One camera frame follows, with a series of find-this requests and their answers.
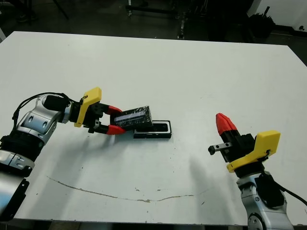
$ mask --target white wall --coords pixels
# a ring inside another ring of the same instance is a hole
[[[307,0],[262,0],[257,12],[264,13],[267,6],[271,7],[267,15],[277,25],[298,29],[301,24],[307,30]]]

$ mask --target metal stand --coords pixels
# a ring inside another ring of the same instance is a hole
[[[57,8],[59,9],[59,11],[61,11],[61,13],[64,15],[64,17],[69,20],[68,15],[66,14],[66,12],[63,10],[63,8],[60,6],[60,4],[58,3],[57,0],[53,0],[54,4],[57,6]],[[24,0],[24,4],[26,6],[28,6],[29,8],[29,13],[28,13],[28,19],[29,19],[29,25],[31,25],[32,23],[32,18],[31,18],[31,12],[32,12],[32,0],[29,0],[29,4],[28,4],[28,0]]]

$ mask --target floor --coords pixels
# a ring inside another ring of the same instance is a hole
[[[69,20],[58,10],[52,0],[34,0],[33,9],[39,19],[28,23],[17,23],[20,14],[14,7],[1,5],[0,28],[6,35],[13,31],[36,31],[86,35],[126,36],[143,38],[176,39],[179,21],[174,16],[134,11],[127,16],[125,4],[128,0],[59,0]],[[141,0],[132,0],[140,5]],[[148,0],[150,7],[169,9],[170,1]],[[238,25],[229,25],[225,40],[244,42]],[[202,20],[188,20],[185,40],[208,41],[208,25]],[[256,43],[288,45],[307,65],[307,37],[292,36],[283,31],[273,31],[269,38]]]

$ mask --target black cable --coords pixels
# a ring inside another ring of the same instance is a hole
[[[261,172],[262,176],[268,176],[264,170],[262,170]],[[290,190],[282,187],[280,184],[278,184],[276,181],[273,180],[273,182],[276,184],[276,186],[279,188],[279,190],[282,190],[283,192],[287,192],[288,194],[290,194],[291,196],[295,197],[296,199],[298,199],[299,201],[303,202],[304,205],[307,206],[307,201],[304,200],[303,198],[301,198],[299,195],[295,194],[294,192],[291,192]]]
[[[279,187],[280,190],[282,190],[283,192],[287,192],[288,194],[290,194],[291,196],[295,197],[296,199],[298,199],[299,201],[303,202],[306,206],[307,206],[307,201],[304,200],[303,198],[301,198],[299,195],[295,194],[294,192],[291,192],[290,190],[282,187],[280,184],[278,184],[276,181],[274,181],[275,184]]]
[[[19,106],[17,107],[17,109],[15,110],[15,112],[13,113],[13,117],[12,117],[12,120],[14,121],[14,125],[13,125],[13,130],[16,130],[16,126],[17,126],[17,121],[18,121],[18,116],[19,116],[19,111],[20,109],[22,109],[25,105],[27,105],[30,101],[32,101],[33,99],[35,98],[38,98],[39,96],[41,95],[45,95],[45,94],[54,94],[54,95],[58,95],[58,96],[61,96],[63,97],[64,99],[67,100],[67,103],[69,101],[71,102],[75,102],[74,100],[70,99],[67,95],[65,95],[64,93],[58,93],[58,92],[43,92],[43,93],[39,93],[39,94],[36,94],[32,97],[29,97],[27,99],[25,99],[24,101],[22,101]]]

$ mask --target white table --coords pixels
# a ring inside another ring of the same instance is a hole
[[[140,140],[58,124],[17,218],[246,225],[236,175],[207,151],[222,142],[218,112],[242,134],[281,131],[266,169],[307,197],[307,68],[287,46],[14,32],[0,44],[0,70],[1,135],[23,99],[79,100],[96,86],[103,103],[149,105],[173,129],[170,140]],[[306,207],[286,197],[291,222],[307,224]]]

